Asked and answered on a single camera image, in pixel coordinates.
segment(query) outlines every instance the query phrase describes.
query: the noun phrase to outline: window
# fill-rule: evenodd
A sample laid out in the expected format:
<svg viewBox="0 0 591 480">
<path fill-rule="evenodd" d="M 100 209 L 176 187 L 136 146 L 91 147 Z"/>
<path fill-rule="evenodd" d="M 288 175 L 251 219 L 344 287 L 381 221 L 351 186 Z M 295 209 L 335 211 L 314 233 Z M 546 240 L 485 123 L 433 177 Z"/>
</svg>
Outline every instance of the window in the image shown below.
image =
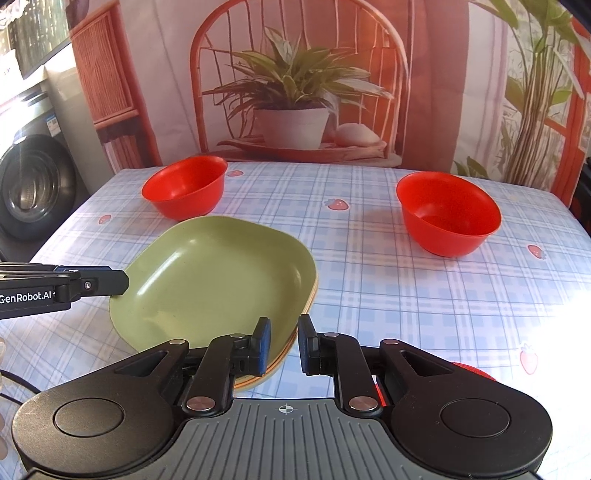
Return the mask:
<svg viewBox="0 0 591 480">
<path fill-rule="evenodd" d="M 8 24 L 11 48 L 27 77 L 69 43 L 66 0 L 29 0 L 21 18 Z"/>
</svg>

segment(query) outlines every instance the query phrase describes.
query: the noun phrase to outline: wooden tray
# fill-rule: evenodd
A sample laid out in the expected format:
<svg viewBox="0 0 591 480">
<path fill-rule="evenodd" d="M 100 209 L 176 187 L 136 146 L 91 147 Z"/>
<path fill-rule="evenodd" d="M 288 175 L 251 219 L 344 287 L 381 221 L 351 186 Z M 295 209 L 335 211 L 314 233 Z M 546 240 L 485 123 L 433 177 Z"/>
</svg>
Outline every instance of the wooden tray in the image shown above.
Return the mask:
<svg viewBox="0 0 591 480">
<path fill-rule="evenodd" d="M 335 144 L 325 143 L 318 150 L 292 150 L 267 147 L 262 137 L 223 140 L 218 145 L 230 145 L 261 157 L 298 163 L 338 163 L 363 158 L 384 158 L 386 148 L 386 142 L 382 141 L 372 147 L 337 147 Z"/>
<path fill-rule="evenodd" d="M 317 290 L 316 265 L 301 242 L 221 216 L 175 225 L 126 273 L 129 289 L 111 298 L 110 311 L 115 329 L 133 348 L 143 351 L 172 338 L 203 347 L 218 336 L 251 333 L 265 316 L 271 319 L 268 374 L 293 345 L 297 319 Z M 258 381 L 241 377 L 235 385 Z"/>
</svg>

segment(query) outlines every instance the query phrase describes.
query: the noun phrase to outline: washing machine door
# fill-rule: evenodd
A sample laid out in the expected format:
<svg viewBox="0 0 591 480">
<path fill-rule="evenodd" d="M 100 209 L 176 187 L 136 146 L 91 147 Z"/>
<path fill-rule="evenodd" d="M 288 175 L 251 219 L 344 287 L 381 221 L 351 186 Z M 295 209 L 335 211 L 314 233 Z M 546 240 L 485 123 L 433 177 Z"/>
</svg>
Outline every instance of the washing machine door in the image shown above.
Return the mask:
<svg viewBox="0 0 591 480">
<path fill-rule="evenodd" d="M 0 159 L 0 226 L 15 238 L 48 238 L 71 213 L 75 196 L 72 157 L 52 137 L 24 137 Z"/>
</svg>

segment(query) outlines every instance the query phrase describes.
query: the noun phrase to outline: washing machine label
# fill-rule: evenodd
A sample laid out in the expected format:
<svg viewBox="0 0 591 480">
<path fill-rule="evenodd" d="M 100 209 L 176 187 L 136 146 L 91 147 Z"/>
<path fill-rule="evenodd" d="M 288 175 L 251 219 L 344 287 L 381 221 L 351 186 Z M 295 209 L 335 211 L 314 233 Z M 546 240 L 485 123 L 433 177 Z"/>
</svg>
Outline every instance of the washing machine label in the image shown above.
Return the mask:
<svg viewBox="0 0 591 480">
<path fill-rule="evenodd" d="M 53 289 L 50 287 L 23 288 L 19 291 L 0 290 L 0 310 L 42 306 L 51 303 L 53 303 Z"/>
<path fill-rule="evenodd" d="M 46 121 L 47 128 L 49 129 L 49 133 L 52 137 L 55 137 L 58 133 L 61 132 L 60 124 L 57 123 L 57 118 L 55 115 L 49 117 Z"/>
</svg>

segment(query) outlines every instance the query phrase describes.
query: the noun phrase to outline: red bowl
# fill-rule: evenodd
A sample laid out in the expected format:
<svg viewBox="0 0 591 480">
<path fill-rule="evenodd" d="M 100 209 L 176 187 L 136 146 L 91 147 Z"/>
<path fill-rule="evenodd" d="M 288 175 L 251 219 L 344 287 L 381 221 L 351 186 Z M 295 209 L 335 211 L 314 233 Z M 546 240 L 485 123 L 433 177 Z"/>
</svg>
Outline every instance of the red bowl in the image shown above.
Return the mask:
<svg viewBox="0 0 591 480">
<path fill-rule="evenodd" d="M 408 233 L 441 257 L 476 250 L 501 226 L 501 211 L 484 190 L 449 173 L 419 171 L 396 187 Z"/>
<path fill-rule="evenodd" d="M 152 175 L 142 196 L 162 215 L 182 222 L 206 215 L 222 198 L 228 162 L 220 157 L 190 157 Z"/>
</svg>

